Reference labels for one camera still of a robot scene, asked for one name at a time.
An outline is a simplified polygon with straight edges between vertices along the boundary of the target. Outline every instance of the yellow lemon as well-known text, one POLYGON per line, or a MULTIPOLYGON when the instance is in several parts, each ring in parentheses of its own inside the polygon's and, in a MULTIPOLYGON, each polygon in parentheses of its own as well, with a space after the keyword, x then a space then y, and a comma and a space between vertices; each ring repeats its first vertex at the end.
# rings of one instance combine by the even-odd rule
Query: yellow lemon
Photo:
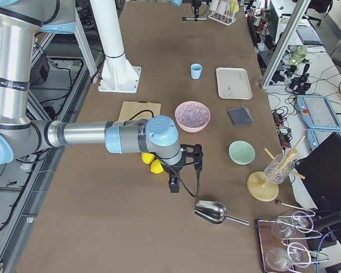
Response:
POLYGON ((154 160, 152 164, 150 164, 150 170, 153 173, 161 173, 164 171, 159 159, 154 160))
POLYGON ((146 152, 142 152, 142 161, 145 164, 150 164, 152 163, 154 160, 154 154, 148 154, 146 152))

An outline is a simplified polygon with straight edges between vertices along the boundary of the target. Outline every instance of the white pole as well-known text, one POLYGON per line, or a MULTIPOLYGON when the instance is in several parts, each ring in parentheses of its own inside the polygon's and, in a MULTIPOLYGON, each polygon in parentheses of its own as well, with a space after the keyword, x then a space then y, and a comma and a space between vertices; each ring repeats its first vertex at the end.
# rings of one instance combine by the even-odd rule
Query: white pole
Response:
POLYGON ((136 93, 140 67, 125 57, 115 1, 90 0, 106 60, 99 91, 136 93))

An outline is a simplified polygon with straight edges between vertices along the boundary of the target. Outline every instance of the wooden stick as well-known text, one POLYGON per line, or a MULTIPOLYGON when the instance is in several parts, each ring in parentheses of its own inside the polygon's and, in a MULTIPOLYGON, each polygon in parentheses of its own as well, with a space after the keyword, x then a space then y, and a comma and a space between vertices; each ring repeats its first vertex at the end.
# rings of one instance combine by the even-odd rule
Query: wooden stick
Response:
MULTIPOLYGON (((272 155, 272 153, 268 150, 268 148, 264 148, 264 151, 271 157, 271 159, 274 159, 274 156, 272 155)), ((300 177, 301 179, 306 179, 306 177, 304 175, 301 175, 300 173, 298 172, 294 172, 294 171, 291 171, 290 173, 300 177)))
POLYGON ((302 141, 303 141, 305 138, 306 138, 306 137, 303 135, 303 136, 301 137, 301 139, 298 140, 297 144, 293 147, 293 149, 296 149, 296 148, 302 143, 302 141))

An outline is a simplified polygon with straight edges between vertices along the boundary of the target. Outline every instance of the metal spoon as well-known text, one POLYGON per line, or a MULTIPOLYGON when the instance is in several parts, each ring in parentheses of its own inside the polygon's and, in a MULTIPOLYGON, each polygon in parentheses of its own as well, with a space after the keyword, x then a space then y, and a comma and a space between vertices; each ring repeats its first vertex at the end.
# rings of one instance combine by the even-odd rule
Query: metal spoon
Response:
POLYGON ((219 202, 199 200, 194 206, 194 213, 212 224, 221 224, 229 219, 243 225, 249 225, 248 221, 228 216, 226 207, 219 202))

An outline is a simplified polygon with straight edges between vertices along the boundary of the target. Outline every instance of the white tray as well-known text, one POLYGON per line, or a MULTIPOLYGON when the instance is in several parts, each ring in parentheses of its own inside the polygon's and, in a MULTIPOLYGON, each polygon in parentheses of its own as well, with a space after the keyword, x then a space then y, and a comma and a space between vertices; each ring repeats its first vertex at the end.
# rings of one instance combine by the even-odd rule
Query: white tray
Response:
POLYGON ((220 98, 250 100, 252 98, 248 73, 243 68, 216 69, 217 89, 220 98))

